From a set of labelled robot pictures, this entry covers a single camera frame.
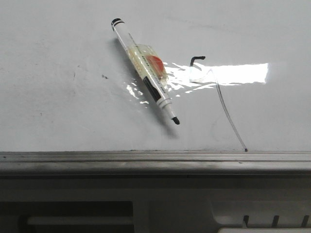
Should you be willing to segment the white robot base platform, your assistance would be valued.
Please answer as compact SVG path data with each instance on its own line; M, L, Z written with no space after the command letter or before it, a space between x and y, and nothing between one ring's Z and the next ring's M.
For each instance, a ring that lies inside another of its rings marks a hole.
M3 233L308 233L308 177L1 179Z

